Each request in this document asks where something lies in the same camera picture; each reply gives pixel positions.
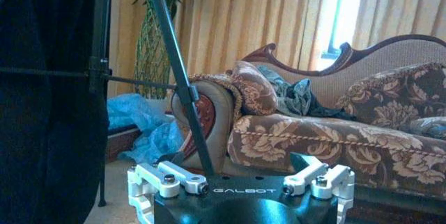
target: clamp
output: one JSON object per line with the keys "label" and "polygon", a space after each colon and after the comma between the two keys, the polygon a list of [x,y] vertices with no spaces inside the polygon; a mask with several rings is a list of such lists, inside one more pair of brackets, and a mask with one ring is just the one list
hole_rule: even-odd
{"label": "clamp", "polygon": [[206,194],[209,183],[206,177],[193,174],[170,161],[158,166],[149,163],[138,164],[127,170],[129,204],[137,208],[141,223],[155,223],[154,195],[174,198],[181,193],[181,185],[190,194]]}
{"label": "clamp", "polygon": [[311,186],[311,195],[318,199],[338,197],[338,224],[345,224],[346,213],[354,206],[356,173],[350,167],[337,165],[333,169],[315,157],[293,154],[307,167],[283,179],[283,193],[302,195]]}

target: window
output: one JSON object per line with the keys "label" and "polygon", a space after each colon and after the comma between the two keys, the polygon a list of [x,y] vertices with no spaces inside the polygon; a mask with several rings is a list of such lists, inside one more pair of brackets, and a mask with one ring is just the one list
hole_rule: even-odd
{"label": "window", "polygon": [[361,0],[330,0],[329,4],[325,4],[330,16],[326,16],[329,20],[326,25],[329,26],[323,30],[323,33],[327,34],[330,41],[322,51],[321,60],[317,65],[318,70],[327,68],[339,57],[341,44],[345,42],[352,43],[353,41],[360,2]]}

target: blue plastic bag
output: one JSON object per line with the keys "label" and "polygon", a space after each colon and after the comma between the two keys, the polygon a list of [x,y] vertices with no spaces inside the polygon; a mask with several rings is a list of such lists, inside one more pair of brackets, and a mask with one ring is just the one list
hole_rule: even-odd
{"label": "blue plastic bag", "polygon": [[137,93],[111,98],[107,102],[108,129],[137,124],[142,136],[131,151],[119,154],[121,159],[137,163],[154,163],[165,154],[177,152],[183,144],[181,129],[174,119]]}

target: rope trim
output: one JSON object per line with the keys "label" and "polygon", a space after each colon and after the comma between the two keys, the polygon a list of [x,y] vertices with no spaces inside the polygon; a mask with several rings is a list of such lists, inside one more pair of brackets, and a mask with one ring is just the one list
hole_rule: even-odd
{"label": "rope trim", "polygon": [[420,154],[420,155],[433,156],[433,157],[437,157],[437,158],[446,159],[446,155],[434,154],[432,152],[425,152],[425,151],[420,151],[420,150],[414,150],[414,149],[385,147],[385,146],[382,146],[380,144],[376,144],[376,143],[350,142],[349,140],[334,141],[333,139],[329,139],[327,137],[322,137],[322,136],[310,137],[310,136],[297,136],[297,135],[290,135],[290,134],[274,135],[274,134],[246,132],[246,131],[241,131],[239,129],[234,129],[234,132],[237,132],[238,134],[263,136],[263,137],[282,137],[282,138],[289,138],[289,139],[295,139],[295,140],[319,140],[322,142],[331,142],[331,143],[337,143],[337,144],[345,144],[345,145],[353,145],[353,146],[357,145],[357,146],[364,146],[364,147],[376,147],[376,148],[389,149],[389,150],[394,150],[394,151],[408,152],[410,154]]}
{"label": "rope trim", "polygon": [[234,117],[233,120],[237,122],[237,120],[242,117],[242,102],[243,97],[241,94],[241,91],[238,88],[231,84],[229,75],[221,74],[221,75],[210,75],[210,74],[194,74],[190,78],[190,82],[194,81],[211,81],[225,87],[230,92],[233,93],[233,96],[235,98],[235,104],[234,104]]}

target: black tripod leg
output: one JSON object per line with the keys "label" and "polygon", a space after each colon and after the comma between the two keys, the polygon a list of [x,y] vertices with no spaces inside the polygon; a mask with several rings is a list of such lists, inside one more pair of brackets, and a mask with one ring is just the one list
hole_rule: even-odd
{"label": "black tripod leg", "polygon": [[178,84],[177,93],[181,97],[182,104],[186,109],[187,120],[190,129],[193,131],[193,138],[205,169],[206,175],[214,175],[214,167],[210,159],[209,147],[206,145],[206,139],[203,129],[201,126],[197,108],[194,102],[198,100],[198,93],[194,87],[189,83],[187,73],[183,65],[181,48],[177,42],[174,25],[170,18],[170,11],[167,8],[166,0],[153,0],[157,17],[161,22],[163,39],[166,44],[166,50],[170,59],[170,65],[173,67],[175,80]]}
{"label": "black tripod leg", "polygon": [[106,159],[103,161],[102,167],[100,167],[100,182],[99,182],[99,207],[104,207],[107,205],[106,202]]}

